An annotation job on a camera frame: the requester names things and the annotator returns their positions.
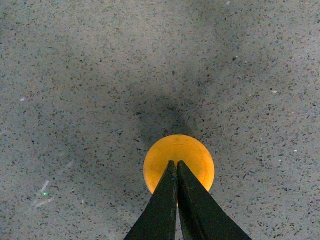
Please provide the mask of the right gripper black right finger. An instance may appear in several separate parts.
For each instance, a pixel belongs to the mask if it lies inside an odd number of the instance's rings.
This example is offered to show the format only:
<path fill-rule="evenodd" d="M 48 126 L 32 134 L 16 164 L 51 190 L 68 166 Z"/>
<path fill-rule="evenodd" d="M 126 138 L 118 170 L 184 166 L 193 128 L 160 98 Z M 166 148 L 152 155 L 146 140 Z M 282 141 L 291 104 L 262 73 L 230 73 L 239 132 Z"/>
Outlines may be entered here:
<path fill-rule="evenodd" d="M 249 240 L 218 205 L 184 161 L 177 164 L 177 203 L 185 240 Z"/>

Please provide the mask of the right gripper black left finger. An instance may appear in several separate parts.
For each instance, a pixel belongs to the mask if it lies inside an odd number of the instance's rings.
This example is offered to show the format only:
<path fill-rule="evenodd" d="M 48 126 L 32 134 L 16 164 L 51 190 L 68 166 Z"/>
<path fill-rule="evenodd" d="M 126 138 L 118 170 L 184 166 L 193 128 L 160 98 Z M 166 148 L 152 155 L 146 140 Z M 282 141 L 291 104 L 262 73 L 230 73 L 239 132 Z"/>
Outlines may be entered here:
<path fill-rule="evenodd" d="M 126 240 L 174 240 L 176 234 L 178 178 L 170 160 L 145 210 L 125 236 Z"/>

